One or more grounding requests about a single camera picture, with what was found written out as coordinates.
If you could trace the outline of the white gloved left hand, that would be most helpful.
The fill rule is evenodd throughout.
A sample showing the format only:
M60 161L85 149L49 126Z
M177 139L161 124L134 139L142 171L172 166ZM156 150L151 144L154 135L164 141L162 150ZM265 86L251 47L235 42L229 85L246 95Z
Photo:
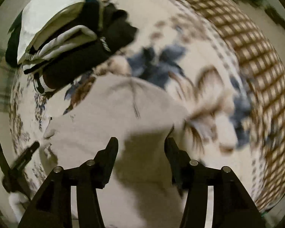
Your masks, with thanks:
M25 205L29 203L28 197L21 192L11 192L8 200L17 222L20 223L26 211Z

